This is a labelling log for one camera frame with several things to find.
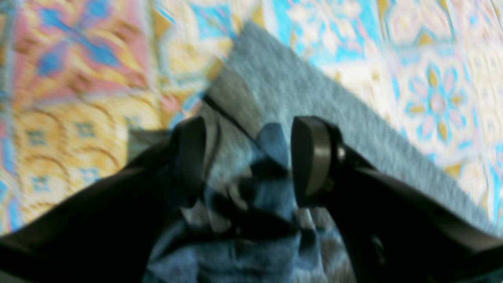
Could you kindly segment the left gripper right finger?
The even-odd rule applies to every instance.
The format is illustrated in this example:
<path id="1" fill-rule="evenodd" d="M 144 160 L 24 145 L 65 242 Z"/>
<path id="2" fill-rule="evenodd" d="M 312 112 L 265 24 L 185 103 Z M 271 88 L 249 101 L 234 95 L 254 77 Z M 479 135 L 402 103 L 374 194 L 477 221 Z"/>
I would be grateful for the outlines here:
<path id="1" fill-rule="evenodd" d="M 291 132 L 295 197 L 326 208 L 358 283 L 501 283 L 502 240 L 375 169 L 338 126 L 296 116 Z"/>

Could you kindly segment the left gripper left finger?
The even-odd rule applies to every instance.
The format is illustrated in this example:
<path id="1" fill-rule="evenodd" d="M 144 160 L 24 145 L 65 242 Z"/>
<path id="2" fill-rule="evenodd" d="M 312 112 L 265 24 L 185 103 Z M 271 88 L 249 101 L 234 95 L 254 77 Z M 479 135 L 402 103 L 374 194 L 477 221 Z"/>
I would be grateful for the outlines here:
<path id="1" fill-rule="evenodd" d="M 168 218 L 204 186 L 206 125 L 178 124 L 116 174 L 1 237 L 2 283 L 140 283 Z"/>

